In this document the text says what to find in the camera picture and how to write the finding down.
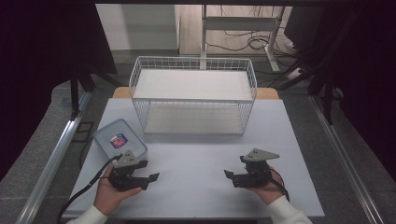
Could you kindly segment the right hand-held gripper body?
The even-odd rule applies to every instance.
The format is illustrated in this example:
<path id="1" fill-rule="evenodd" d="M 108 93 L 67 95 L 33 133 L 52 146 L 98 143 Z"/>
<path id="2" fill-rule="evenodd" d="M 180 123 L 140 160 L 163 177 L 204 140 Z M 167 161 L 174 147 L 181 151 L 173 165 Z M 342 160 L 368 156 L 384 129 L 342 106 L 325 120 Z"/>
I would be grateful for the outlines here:
<path id="1" fill-rule="evenodd" d="M 267 161 L 278 158 L 278 154 L 253 148 L 245 156 L 245 159 L 249 161 L 245 167 L 248 175 L 247 188 L 259 188 L 268 184 L 273 179 L 273 176 Z"/>

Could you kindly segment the dark curtain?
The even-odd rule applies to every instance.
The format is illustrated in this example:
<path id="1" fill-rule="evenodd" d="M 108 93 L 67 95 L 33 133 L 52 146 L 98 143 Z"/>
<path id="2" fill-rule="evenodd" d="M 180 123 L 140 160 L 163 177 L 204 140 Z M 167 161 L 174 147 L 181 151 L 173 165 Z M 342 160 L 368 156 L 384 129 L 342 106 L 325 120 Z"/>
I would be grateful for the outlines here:
<path id="1" fill-rule="evenodd" d="M 315 63 L 347 14 L 344 7 L 294 7 L 285 35 Z M 365 5 L 331 69 L 346 117 L 396 179 L 396 0 Z"/>

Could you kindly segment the white metal desk frame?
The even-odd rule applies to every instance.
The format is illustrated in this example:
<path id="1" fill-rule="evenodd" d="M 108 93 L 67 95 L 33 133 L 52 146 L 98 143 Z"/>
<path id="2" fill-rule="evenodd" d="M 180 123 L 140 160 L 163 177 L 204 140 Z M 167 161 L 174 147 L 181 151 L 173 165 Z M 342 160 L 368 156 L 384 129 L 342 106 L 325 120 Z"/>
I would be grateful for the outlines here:
<path id="1" fill-rule="evenodd" d="M 207 5 L 202 5 L 202 39 L 200 46 L 200 57 L 207 55 L 206 32 L 207 31 L 248 31 L 248 32 L 268 32 L 268 42 L 263 46 L 272 71 L 279 73 L 280 69 L 274 54 L 276 37 L 283 19 L 285 7 L 271 17 L 228 17 L 228 16 L 208 16 Z"/>

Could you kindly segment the aluminium rail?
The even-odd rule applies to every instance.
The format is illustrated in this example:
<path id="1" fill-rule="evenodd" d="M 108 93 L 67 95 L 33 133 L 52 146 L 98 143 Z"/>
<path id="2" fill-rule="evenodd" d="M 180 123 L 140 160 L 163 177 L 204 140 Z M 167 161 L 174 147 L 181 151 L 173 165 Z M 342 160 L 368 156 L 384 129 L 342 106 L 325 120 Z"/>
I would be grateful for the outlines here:
<path id="1" fill-rule="evenodd" d="M 62 135 L 60 136 L 55 148 L 52 150 L 49 160 L 46 163 L 40 177 L 38 178 L 25 206 L 22 208 L 15 224 L 33 223 L 35 216 L 50 188 L 52 180 L 61 165 L 66 150 L 68 149 L 72 138 L 77 131 L 78 125 L 80 124 L 91 96 L 92 95 L 89 92 L 83 92 L 79 98 L 77 116 L 73 120 L 69 120 L 66 123 Z"/>
<path id="2" fill-rule="evenodd" d="M 346 173 L 346 177 L 357 196 L 359 203 L 363 209 L 364 214 L 367 216 L 367 219 L 371 224 L 385 224 L 384 219 L 381 217 L 378 207 L 374 202 L 374 199 L 367 189 L 365 184 L 363 183 L 360 175 L 358 174 L 353 162 L 349 158 L 346 149 L 341 142 L 339 135 L 337 134 L 334 127 L 330 124 L 329 121 L 324 116 L 324 108 L 320 103 L 320 100 L 317 96 L 309 96 L 309 100 L 316 111 L 319 122 L 321 123 L 324 132 L 327 134 L 332 148 L 337 155 L 341 166 L 343 167 L 344 172 Z"/>

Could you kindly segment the blue lidded plastic box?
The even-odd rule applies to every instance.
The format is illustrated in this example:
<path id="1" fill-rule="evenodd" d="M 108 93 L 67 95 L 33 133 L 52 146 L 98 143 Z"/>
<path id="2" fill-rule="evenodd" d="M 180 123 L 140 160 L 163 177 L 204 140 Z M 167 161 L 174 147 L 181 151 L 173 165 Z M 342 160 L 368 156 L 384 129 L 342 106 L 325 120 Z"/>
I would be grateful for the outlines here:
<path id="1" fill-rule="evenodd" d="M 94 142 L 112 158 L 131 150 L 140 161 L 145 159 L 148 148 L 124 119 L 116 119 L 100 128 L 93 135 Z"/>

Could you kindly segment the person's right hand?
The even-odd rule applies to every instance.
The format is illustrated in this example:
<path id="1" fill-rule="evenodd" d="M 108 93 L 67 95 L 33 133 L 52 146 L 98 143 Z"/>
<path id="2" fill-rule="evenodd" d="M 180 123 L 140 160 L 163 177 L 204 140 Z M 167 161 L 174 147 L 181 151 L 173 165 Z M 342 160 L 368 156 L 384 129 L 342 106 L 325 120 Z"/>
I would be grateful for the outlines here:
<path id="1" fill-rule="evenodd" d="M 256 193 L 265 204 L 270 204 L 283 196 L 282 190 L 273 183 L 260 188 L 249 188 L 249 190 Z"/>

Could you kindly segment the white power strip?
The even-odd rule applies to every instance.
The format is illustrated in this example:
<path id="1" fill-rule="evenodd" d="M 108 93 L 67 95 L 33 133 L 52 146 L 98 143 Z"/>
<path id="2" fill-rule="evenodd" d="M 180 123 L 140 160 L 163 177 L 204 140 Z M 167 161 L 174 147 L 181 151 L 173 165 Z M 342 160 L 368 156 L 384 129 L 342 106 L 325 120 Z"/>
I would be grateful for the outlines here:
<path id="1" fill-rule="evenodd" d="M 288 79 L 288 80 L 295 79 L 295 78 L 298 77 L 302 72 L 303 72 L 303 70 L 302 70 L 300 67 L 298 67 L 298 68 L 296 68 L 294 71 L 292 71 L 292 72 L 287 76 L 287 79 Z"/>

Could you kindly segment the person's left hand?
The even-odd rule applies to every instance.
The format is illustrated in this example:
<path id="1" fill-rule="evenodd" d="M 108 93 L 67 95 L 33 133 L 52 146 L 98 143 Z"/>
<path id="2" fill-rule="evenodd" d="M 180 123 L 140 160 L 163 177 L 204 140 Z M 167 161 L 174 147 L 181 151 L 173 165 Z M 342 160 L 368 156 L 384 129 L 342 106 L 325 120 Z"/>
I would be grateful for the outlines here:
<path id="1" fill-rule="evenodd" d="M 120 203 L 131 198 L 142 191 L 141 188 L 118 191 L 109 183 L 108 177 L 112 171 L 113 164 L 110 163 L 105 171 L 104 177 L 98 182 L 98 187 L 93 205 L 105 216 L 115 211 Z"/>

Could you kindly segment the black metal stand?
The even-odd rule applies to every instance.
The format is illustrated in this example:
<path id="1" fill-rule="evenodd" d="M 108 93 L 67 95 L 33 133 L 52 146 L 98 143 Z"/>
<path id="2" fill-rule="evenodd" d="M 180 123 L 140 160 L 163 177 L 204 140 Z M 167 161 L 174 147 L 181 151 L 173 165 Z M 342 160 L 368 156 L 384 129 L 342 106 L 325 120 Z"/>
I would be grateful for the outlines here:
<path id="1" fill-rule="evenodd" d="M 92 79 L 92 74 L 99 76 L 104 81 L 120 87 L 121 82 L 116 80 L 110 74 L 107 74 L 93 66 L 74 66 L 69 72 L 70 75 L 70 93 L 71 93 L 71 120 L 75 120 L 81 109 L 78 98 L 78 86 L 81 86 L 84 91 L 92 92 L 95 90 L 95 84 Z"/>
<path id="2" fill-rule="evenodd" d="M 307 87 L 309 95 L 318 95 L 324 89 L 324 118 L 332 124 L 332 90 L 334 87 L 334 65 L 341 55 L 341 48 L 361 10 L 359 8 L 330 9 L 324 14 L 328 33 L 318 39 L 318 43 L 301 53 L 292 69 L 302 66 L 304 71 L 297 77 L 277 86 L 279 91 L 286 90 L 306 79 L 313 78 Z"/>

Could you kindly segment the wooden board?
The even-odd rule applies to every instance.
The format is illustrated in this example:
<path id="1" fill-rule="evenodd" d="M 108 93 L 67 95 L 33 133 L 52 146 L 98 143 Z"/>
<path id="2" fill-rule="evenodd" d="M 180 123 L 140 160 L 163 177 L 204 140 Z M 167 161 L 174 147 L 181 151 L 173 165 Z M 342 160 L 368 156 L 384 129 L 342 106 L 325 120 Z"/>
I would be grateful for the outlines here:
<path id="1" fill-rule="evenodd" d="M 114 90 L 113 98 L 129 98 L 128 87 L 118 87 Z M 278 100 L 278 92 L 273 88 L 258 88 L 256 98 L 258 100 Z"/>

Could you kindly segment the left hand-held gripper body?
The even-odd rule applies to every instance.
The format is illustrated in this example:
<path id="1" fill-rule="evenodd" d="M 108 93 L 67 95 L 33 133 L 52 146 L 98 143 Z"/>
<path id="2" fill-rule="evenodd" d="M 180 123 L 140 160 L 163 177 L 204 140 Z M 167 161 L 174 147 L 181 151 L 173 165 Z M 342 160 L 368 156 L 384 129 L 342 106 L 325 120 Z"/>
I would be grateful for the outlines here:
<path id="1" fill-rule="evenodd" d="M 107 180 L 118 191 L 136 188 L 137 179 L 133 177 L 133 172 L 138 164 L 132 151 L 127 150 L 116 161 Z"/>

